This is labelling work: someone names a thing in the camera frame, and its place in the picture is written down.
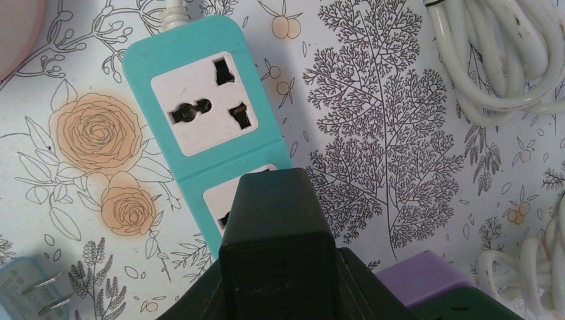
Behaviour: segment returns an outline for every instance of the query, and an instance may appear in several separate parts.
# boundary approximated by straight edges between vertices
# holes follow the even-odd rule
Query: floral tablecloth
[[[565,188],[563,116],[467,122],[421,0],[185,3],[243,28],[338,245],[375,271],[430,249],[473,273],[482,250],[543,237]],[[165,2],[47,4],[0,83],[0,265],[30,256],[67,273],[76,319],[155,319],[213,262],[121,69]]]

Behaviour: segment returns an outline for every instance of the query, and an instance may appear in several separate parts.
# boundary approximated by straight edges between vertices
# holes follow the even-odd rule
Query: power cord
[[[565,214],[564,198],[560,214]],[[522,242],[519,259],[497,250],[483,252],[477,261],[479,287],[502,303],[510,304],[522,296],[526,308],[538,316],[553,312],[559,318],[565,317],[564,231],[565,219],[559,215],[549,223],[544,242],[533,237]],[[511,273],[493,274],[495,261],[508,266]]]
[[[167,7],[161,12],[163,31],[186,25],[190,20],[184,0],[167,0]]]
[[[565,62],[565,27],[549,0],[424,0],[424,5],[459,105],[471,122],[485,127],[509,120],[517,110],[565,111],[565,101],[541,102],[557,86]],[[494,95],[468,75],[469,43],[483,58]],[[525,81],[537,80],[524,92]],[[483,108],[496,113],[484,115]]]

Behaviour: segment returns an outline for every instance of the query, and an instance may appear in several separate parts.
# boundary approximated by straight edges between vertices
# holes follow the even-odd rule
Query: pink round object
[[[0,81],[33,48],[44,15],[45,0],[0,0]]]

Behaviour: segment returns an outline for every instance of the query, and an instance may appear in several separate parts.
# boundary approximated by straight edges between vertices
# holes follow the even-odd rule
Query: purple object
[[[453,289],[476,284],[431,251],[389,267],[376,276],[408,308],[435,299]]]

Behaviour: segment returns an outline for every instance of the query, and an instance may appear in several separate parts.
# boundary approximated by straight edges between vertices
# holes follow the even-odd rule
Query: power strip
[[[205,17],[134,43],[123,69],[217,257],[239,177],[292,167],[242,31]]]

